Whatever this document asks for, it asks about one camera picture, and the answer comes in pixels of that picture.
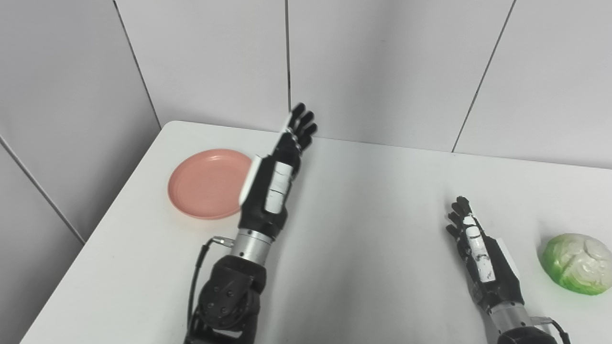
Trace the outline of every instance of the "table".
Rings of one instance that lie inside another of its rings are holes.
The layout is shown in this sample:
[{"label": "table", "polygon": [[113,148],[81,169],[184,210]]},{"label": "table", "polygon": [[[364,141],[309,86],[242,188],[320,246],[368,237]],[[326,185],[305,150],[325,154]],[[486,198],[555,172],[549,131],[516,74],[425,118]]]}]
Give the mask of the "table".
[{"label": "table", "polygon": [[[276,133],[169,122],[23,339],[39,343],[181,343],[200,245],[234,237],[238,215],[206,221],[166,195],[192,154],[270,151]],[[457,195],[503,236],[531,315],[576,343],[608,341],[612,292],[584,296],[539,266],[542,243],[580,232],[612,246],[612,171],[315,139],[268,258],[257,343],[494,343],[444,230]],[[211,249],[200,274],[228,249]]]}]

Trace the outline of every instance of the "cabbage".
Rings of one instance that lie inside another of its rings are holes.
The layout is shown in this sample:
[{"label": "cabbage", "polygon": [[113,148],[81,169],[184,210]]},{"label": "cabbage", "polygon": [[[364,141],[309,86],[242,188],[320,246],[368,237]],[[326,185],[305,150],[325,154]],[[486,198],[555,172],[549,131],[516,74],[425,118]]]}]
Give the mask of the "cabbage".
[{"label": "cabbage", "polygon": [[612,252],[599,240],[567,233],[552,238],[542,255],[550,278],[576,293],[597,295],[612,286]]}]

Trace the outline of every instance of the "wire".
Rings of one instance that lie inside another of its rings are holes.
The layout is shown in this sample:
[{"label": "wire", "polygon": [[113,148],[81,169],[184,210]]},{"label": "wire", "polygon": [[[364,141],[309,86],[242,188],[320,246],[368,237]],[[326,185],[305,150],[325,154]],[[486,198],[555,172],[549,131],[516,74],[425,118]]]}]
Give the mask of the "wire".
[{"label": "wire", "polygon": [[191,288],[189,289],[189,300],[187,302],[187,328],[189,328],[191,324],[193,315],[193,295],[195,294],[195,285],[198,283],[198,275],[200,274],[204,257],[206,257],[206,252],[208,252],[208,249],[211,247],[212,243],[213,239],[210,239],[204,245],[202,245],[200,254],[198,255],[198,260],[195,262],[195,270],[193,271],[192,284]]},{"label": "wire", "polygon": [[566,331],[563,331],[563,328],[561,327],[561,325],[559,325],[559,323],[557,323],[555,320],[552,320],[552,319],[551,319],[551,324],[553,324],[553,326],[557,329],[557,331],[559,331],[559,336],[561,337],[563,344],[571,344],[570,335]]}]

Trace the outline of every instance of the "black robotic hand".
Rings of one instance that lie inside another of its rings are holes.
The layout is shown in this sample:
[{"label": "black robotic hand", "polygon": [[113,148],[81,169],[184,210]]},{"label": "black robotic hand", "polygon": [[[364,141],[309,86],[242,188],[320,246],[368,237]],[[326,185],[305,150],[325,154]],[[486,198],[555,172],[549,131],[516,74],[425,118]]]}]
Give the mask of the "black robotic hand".
[{"label": "black robotic hand", "polygon": [[[281,129],[272,153],[253,160],[240,195],[242,213],[238,235],[234,240],[211,239],[211,242],[231,247],[231,252],[212,268],[193,316],[189,308],[185,344],[251,344],[255,341],[259,296],[266,286],[264,264],[272,243],[285,226],[285,202],[299,172],[302,152],[316,132],[314,118],[304,104],[298,104]],[[208,244],[203,246],[196,263],[198,268],[207,247]],[[219,330],[230,331],[235,336]]]},{"label": "black robotic hand", "polygon": [[462,196],[452,204],[449,219],[455,224],[446,230],[457,241],[457,250],[468,268],[474,286],[472,296],[489,312],[502,302],[524,304],[518,277],[510,267],[497,240],[485,234]]},{"label": "black robotic hand", "polygon": [[315,115],[304,104],[298,104],[281,130],[272,154],[253,161],[241,193],[239,228],[257,231],[272,239],[278,236],[287,219],[285,201],[300,170],[302,152],[317,130],[314,119]]},{"label": "black robotic hand", "polygon": [[[485,234],[462,196],[452,203],[446,230],[457,242],[457,250],[472,279],[472,296],[493,320],[499,332],[498,344],[556,344],[556,340],[535,325],[558,324],[544,317],[531,318],[524,308],[520,282],[509,263],[509,254],[498,240]],[[569,336],[558,327],[564,344]]]}]

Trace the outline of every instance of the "wall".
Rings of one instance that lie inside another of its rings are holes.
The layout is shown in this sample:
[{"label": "wall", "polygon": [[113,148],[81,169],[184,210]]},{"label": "wall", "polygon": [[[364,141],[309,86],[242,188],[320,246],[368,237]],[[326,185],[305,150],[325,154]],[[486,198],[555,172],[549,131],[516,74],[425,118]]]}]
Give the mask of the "wall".
[{"label": "wall", "polygon": [[518,1],[457,152],[612,168],[609,1]]},{"label": "wall", "polygon": [[111,1],[1,2],[0,47],[0,343],[16,344],[160,127]]},{"label": "wall", "polygon": [[162,124],[277,130],[290,71],[319,136],[612,167],[601,0],[517,1],[493,56],[512,0],[118,3]]}]

